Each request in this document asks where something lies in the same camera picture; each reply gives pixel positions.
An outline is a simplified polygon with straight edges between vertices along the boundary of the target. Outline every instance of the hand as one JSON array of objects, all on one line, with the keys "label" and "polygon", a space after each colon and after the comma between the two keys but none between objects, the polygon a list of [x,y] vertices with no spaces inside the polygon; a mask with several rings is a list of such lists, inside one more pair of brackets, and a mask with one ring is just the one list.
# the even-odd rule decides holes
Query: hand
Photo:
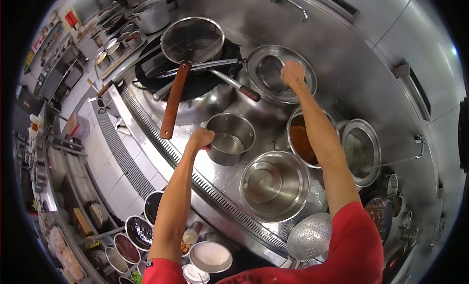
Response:
[{"label": "hand", "polygon": [[287,61],[285,67],[280,71],[280,78],[283,83],[295,90],[304,84],[304,67],[296,61]]},{"label": "hand", "polygon": [[212,130],[206,128],[197,128],[189,139],[190,142],[194,142],[197,150],[204,148],[209,145],[215,137],[215,133]]}]

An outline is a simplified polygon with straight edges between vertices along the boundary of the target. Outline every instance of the colander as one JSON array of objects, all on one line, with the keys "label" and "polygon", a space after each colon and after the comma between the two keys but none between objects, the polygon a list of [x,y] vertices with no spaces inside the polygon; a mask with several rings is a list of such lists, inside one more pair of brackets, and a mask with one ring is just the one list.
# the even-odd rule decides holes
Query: colander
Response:
[{"label": "colander", "polygon": [[287,251],[301,262],[316,258],[329,250],[331,233],[330,214],[317,213],[306,217],[291,229],[287,238]]}]

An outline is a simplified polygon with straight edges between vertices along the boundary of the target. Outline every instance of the drain grate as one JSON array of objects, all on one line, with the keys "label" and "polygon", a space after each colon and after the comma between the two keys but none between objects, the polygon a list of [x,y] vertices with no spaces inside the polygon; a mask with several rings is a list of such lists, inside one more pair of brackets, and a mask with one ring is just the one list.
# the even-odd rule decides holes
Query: drain grate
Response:
[{"label": "drain grate", "polygon": [[122,172],[127,176],[132,186],[135,188],[137,193],[145,199],[148,194],[153,192],[155,189],[150,184],[145,175],[140,171],[134,159],[128,153],[126,147],[120,140],[119,135],[114,130],[114,126],[109,119],[107,114],[98,114],[99,107],[96,102],[93,102],[93,110],[96,113],[97,122],[101,131],[103,132],[104,138],[111,149],[117,163],[119,164]]}]

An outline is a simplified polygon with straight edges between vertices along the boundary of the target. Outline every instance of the orange sauce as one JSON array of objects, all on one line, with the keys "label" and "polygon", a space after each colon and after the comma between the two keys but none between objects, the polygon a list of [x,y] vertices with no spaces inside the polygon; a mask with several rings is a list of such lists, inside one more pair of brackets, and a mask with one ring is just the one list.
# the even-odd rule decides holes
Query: orange sauce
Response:
[{"label": "orange sauce", "polygon": [[290,136],[293,147],[295,148],[298,155],[309,164],[316,165],[318,160],[316,159],[313,148],[309,144],[306,128],[293,125],[290,127]]}]

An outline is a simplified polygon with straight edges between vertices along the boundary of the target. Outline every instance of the red shirt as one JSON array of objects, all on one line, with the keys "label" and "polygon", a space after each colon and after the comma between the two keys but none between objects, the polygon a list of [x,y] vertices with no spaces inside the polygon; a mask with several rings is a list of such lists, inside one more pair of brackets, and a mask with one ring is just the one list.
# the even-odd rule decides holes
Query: red shirt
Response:
[{"label": "red shirt", "polygon": [[[382,280],[383,246],[376,225],[359,202],[341,208],[332,220],[329,257],[320,265],[303,270],[261,268],[248,270],[217,284],[261,283],[360,283]],[[167,259],[153,259],[145,270],[143,284],[187,284],[182,268]]]}]

